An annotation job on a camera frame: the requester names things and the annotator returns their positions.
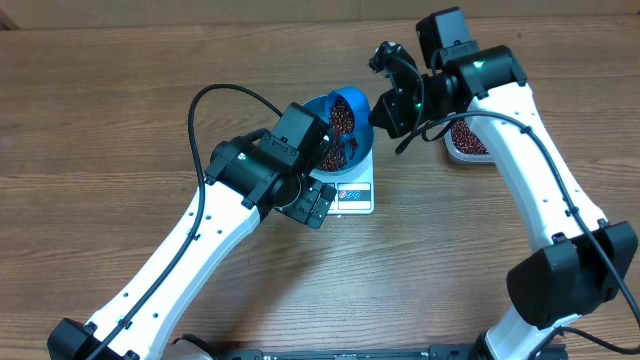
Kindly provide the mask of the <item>blue plastic measuring scoop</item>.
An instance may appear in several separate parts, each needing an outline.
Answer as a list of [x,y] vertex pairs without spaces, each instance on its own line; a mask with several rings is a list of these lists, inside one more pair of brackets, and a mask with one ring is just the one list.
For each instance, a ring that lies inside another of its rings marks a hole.
[[368,99],[356,87],[331,91],[325,99],[325,113],[330,126],[339,135],[352,134],[364,130],[369,125]]

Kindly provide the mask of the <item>red adzuki beans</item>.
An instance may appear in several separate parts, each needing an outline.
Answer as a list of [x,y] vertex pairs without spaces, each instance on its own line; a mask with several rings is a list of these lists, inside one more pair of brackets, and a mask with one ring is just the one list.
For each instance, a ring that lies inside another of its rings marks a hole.
[[[324,172],[344,170],[358,150],[359,143],[354,135],[355,117],[346,101],[338,97],[337,103],[329,109],[329,123],[337,132],[338,139],[330,146],[327,155],[317,169]],[[434,138],[445,138],[445,146],[453,160],[461,163],[491,164],[493,160],[480,139],[471,131],[464,120],[447,124]]]

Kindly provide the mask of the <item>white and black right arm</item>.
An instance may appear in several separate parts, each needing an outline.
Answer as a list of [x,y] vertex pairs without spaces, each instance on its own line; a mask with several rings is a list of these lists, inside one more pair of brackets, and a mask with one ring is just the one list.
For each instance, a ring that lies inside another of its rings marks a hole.
[[552,340],[622,296],[639,307],[624,277],[638,247],[630,224],[612,224],[571,174],[536,108],[527,76],[506,46],[481,49],[461,9],[435,12],[416,26],[427,72],[399,44],[384,42],[369,60],[391,89],[371,125],[406,148],[429,130],[443,136],[463,122],[479,138],[521,213],[531,253],[507,275],[511,305],[464,359],[561,359]]

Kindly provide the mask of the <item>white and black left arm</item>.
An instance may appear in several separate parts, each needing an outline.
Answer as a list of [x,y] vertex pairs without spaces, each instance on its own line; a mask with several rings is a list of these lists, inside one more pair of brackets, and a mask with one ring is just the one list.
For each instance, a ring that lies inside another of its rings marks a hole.
[[336,195],[312,177],[330,125],[292,103],[272,130],[220,143],[184,215],[123,290],[86,323],[63,319],[47,340],[53,359],[158,359],[222,260],[271,211],[321,227]]

